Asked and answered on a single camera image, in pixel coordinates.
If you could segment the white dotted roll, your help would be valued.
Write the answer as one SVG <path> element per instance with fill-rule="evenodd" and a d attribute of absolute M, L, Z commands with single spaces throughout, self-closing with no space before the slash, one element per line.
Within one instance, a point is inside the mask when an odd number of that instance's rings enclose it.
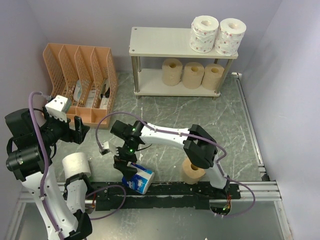
<path fill-rule="evenodd" d="M 214 50 L 223 56 L 229 57 L 235 55 L 238 52 L 246 30 L 246 24 L 239 19 L 223 19 L 219 24 L 214 42 Z"/>
<path fill-rule="evenodd" d="M 218 33 L 219 21 L 209 15 L 194 18 L 191 24 L 189 46 L 198 53 L 208 53 L 212 50 Z"/>

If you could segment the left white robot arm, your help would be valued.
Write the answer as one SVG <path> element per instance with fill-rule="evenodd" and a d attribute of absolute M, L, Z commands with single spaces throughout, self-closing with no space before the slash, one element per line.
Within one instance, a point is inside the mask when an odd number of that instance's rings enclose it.
<path fill-rule="evenodd" d="M 49 240 L 83 240 L 93 232 L 85 207 L 85 200 L 94 192 L 89 180 L 88 157 L 78 152 L 62 160 L 64 192 L 58 186 L 52 157 L 56 154 L 58 140 L 81 144 L 90 128 L 83 125 L 78 116 L 74 117 L 75 129 L 71 129 L 69 121 L 55 119 L 45 109 L 42 113 L 46 122 L 39 131 L 48 157 L 48 169 L 45 169 L 43 153 L 27 108 L 5 116 L 12 134 L 6 147 L 6 167 L 31 194 Z"/>

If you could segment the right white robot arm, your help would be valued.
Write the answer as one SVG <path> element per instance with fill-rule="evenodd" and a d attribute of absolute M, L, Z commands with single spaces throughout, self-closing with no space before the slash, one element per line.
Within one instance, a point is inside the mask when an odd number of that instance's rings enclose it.
<path fill-rule="evenodd" d="M 136 152 L 140 145 L 166 145 L 184 150 L 191 163 L 204 169 L 212 186 L 212 193 L 218 199 L 229 194 L 230 181 L 216 158 L 218 144 L 201 126 L 190 128 L 169 128 L 137 120 L 133 125 L 117 120 L 110 132 L 124 141 L 114 156 L 114 168 L 129 182 L 137 179 Z"/>

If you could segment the brown roll sideways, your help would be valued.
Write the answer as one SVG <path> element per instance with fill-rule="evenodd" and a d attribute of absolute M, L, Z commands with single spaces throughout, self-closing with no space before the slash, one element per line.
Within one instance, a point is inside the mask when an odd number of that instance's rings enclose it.
<path fill-rule="evenodd" d="M 181 81 L 183 65 L 176 58 L 167 58 L 162 64 L 162 81 L 167 86 L 175 86 Z"/>

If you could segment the blue paper roll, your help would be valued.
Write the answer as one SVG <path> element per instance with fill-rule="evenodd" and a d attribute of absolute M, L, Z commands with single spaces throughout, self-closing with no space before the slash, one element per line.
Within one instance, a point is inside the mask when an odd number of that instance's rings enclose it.
<path fill-rule="evenodd" d="M 122 183 L 126 187 L 144 195 L 153 182 L 155 173 L 152 170 L 133 162 L 129 162 L 127 166 L 132 170 L 135 169 L 136 173 L 131 178 L 123 176 Z"/>

